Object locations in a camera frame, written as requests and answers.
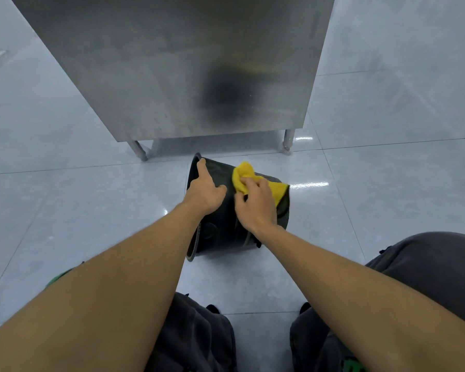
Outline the person's left hand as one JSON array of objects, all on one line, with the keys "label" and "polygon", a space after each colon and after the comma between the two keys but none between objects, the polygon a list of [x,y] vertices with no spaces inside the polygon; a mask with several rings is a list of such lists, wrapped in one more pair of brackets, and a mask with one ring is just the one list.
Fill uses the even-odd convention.
[{"label": "person's left hand", "polygon": [[214,188],[217,187],[206,167],[205,158],[196,164],[198,178],[191,181],[184,196],[183,203],[202,218],[216,211],[223,201],[214,201]]}]

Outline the stainless steel cabinet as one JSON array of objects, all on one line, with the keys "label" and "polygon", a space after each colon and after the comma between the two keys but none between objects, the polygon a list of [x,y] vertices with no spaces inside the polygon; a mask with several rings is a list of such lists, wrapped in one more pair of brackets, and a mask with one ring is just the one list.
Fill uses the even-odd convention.
[{"label": "stainless steel cabinet", "polygon": [[298,129],[335,0],[12,0],[118,142]]}]

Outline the green garment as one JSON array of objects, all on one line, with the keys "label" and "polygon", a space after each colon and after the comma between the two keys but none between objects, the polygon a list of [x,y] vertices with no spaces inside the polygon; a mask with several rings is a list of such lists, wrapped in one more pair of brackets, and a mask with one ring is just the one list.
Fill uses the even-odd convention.
[{"label": "green garment", "polygon": [[61,277],[67,275],[70,271],[72,271],[72,270],[75,269],[76,267],[70,268],[70,269],[68,269],[68,270],[66,270],[66,271],[64,271],[64,272],[62,272],[61,274],[59,274],[59,275],[53,277],[53,278],[45,285],[44,289],[50,287],[53,283],[55,283],[56,281],[58,281]]}]

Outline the person's right forearm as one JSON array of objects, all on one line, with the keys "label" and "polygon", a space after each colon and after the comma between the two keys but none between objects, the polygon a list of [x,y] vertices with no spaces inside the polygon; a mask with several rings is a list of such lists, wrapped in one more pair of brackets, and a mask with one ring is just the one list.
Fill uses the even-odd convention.
[{"label": "person's right forearm", "polygon": [[434,300],[279,226],[262,243],[366,372],[465,372],[465,321]]}]

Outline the steel cabinet leg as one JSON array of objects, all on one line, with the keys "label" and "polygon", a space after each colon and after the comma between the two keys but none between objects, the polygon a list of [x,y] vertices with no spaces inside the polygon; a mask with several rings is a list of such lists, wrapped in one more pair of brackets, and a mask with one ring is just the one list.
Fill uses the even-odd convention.
[{"label": "steel cabinet leg", "polygon": [[281,150],[280,152],[289,155],[291,153],[291,148],[293,146],[294,136],[296,133],[296,129],[286,129],[285,134],[283,137]]},{"label": "steel cabinet leg", "polygon": [[147,151],[141,146],[139,141],[127,141],[127,144],[142,162],[148,160]]}]

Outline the person's right hand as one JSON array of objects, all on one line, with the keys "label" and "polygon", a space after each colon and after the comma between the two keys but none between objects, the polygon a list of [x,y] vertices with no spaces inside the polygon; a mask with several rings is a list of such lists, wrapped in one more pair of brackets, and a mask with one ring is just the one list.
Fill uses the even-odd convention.
[{"label": "person's right hand", "polygon": [[265,178],[254,181],[249,177],[242,178],[249,190],[249,210],[246,213],[236,213],[241,225],[251,232],[258,240],[277,224],[277,210],[271,189]]}]

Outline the dark grey trousers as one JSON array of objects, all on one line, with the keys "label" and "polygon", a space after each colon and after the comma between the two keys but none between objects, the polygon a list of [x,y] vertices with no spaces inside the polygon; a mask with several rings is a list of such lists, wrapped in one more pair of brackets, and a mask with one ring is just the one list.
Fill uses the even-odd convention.
[{"label": "dark grey trousers", "polygon": [[[421,292],[465,321],[465,235],[431,231],[381,250],[366,264]],[[366,372],[315,310],[290,328],[294,372]],[[238,372],[229,320],[175,293],[144,372]]]}]

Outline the person's left forearm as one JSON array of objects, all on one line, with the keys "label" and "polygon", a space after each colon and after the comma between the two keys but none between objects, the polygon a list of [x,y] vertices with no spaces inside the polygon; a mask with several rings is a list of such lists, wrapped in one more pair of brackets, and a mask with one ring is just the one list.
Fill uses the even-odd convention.
[{"label": "person's left forearm", "polygon": [[0,372],[143,372],[209,212],[184,200],[39,293],[0,327]]}]

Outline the black plastic bucket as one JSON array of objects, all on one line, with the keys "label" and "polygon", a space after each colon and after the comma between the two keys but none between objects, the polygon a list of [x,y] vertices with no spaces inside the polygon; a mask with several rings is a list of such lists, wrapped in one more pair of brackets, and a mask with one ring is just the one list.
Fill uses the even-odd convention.
[{"label": "black plastic bucket", "polygon": [[[239,222],[235,211],[235,194],[232,180],[232,165],[206,159],[206,167],[217,186],[224,184],[228,191],[221,206],[205,216],[198,225],[186,253],[186,259],[192,262],[195,257],[226,252],[260,248],[260,241]],[[287,228],[289,216],[277,223]]]}]

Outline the yellow cleaning cloth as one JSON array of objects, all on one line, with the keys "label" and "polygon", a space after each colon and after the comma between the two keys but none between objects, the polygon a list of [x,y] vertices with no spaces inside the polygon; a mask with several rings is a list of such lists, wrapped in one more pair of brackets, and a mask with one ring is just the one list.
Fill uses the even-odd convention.
[{"label": "yellow cleaning cloth", "polygon": [[261,177],[265,178],[271,189],[276,205],[278,222],[280,222],[281,218],[289,216],[290,186],[288,184],[280,182],[276,178],[258,174],[254,171],[253,166],[250,163],[242,162],[239,166],[233,169],[231,180],[236,192],[242,193],[244,197],[249,194],[248,187],[242,182],[242,178],[244,177],[249,177],[254,181],[259,181]]}]

